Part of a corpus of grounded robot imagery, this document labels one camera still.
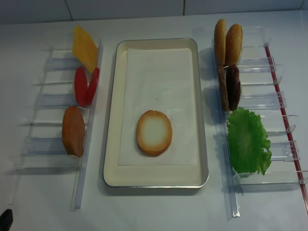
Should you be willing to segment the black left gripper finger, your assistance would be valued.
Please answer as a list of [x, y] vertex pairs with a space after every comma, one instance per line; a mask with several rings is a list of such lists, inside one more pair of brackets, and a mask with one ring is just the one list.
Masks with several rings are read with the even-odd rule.
[[0, 216], [0, 231], [9, 231], [13, 223], [13, 211], [6, 209]]

